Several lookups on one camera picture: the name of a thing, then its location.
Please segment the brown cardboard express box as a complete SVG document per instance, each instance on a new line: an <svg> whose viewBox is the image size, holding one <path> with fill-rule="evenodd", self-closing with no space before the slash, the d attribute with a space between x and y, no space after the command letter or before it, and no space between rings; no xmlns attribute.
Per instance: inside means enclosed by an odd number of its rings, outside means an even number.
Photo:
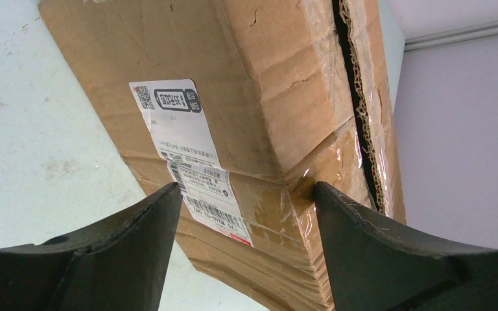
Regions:
<svg viewBox="0 0 498 311"><path fill-rule="evenodd" d="M334 310L319 181L405 207L378 1L41 1L145 193L179 185L176 241L270 310Z"/></svg>

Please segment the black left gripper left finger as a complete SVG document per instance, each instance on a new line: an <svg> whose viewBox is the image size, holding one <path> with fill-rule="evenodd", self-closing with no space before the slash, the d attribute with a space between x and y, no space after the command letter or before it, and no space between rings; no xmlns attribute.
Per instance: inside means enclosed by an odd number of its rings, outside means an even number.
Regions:
<svg viewBox="0 0 498 311"><path fill-rule="evenodd" d="M169 183L42 244L0 248L0 310L157 310L181 205Z"/></svg>

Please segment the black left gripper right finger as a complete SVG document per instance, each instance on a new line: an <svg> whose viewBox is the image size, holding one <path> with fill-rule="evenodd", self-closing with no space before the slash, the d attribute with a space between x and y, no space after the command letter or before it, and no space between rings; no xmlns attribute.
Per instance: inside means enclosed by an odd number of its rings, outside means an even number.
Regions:
<svg viewBox="0 0 498 311"><path fill-rule="evenodd" d="M324 181L313 196L337 310L498 310L498 249L413 229Z"/></svg>

